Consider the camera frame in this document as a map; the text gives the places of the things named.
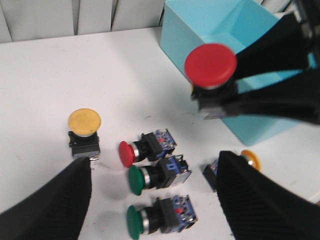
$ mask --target white curtain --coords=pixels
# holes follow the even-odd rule
[[[255,0],[272,13],[290,0]],[[0,0],[0,43],[161,25],[165,0]]]

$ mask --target green push button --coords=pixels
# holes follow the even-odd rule
[[[146,184],[145,176],[143,172],[135,165],[132,165],[129,168],[128,174],[129,174],[129,185],[130,185],[131,191],[135,195],[140,196]]]
[[[126,224],[130,237],[134,240],[139,240],[140,234],[144,232],[144,225],[140,212],[133,205],[126,212]]]

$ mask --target yellow push button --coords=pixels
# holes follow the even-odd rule
[[[81,108],[71,113],[68,124],[76,135],[89,136],[99,129],[101,117],[93,109]]]
[[[262,165],[260,162],[260,158],[251,150],[243,150],[241,152],[241,155],[246,156],[249,161],[251,161],[252,167],[257,169],[258,171],[261,171]]]

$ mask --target red dot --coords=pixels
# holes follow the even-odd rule
[[[128,144],[126,141],[120,142],[119,155],[120,155],[122,164],[126,168],[130,168],[136,160],[134,148],[130,144]]]
[[[184,212],[184,209],[182,207],[178,207],[175,209],[175,213],[177,213],[177,214],[181,214],[183,212]]]
[[[217,87],[228,81],[237,68],[237,56],[220,43],[195,48],[186,58],[184,71],[190,81],[203,88]]]

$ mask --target red push button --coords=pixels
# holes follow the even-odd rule
[[[207,43],[195,48],[186,58],[184,71],[198,87],[212,88],[224,84],[237,68],[237,56],[227,46]]]
[[[120,142],[119,155],[120,155],[122,164],[126,168],[130,168],[136,160],[134,148],[130,144],[128,144],[126,141]]]

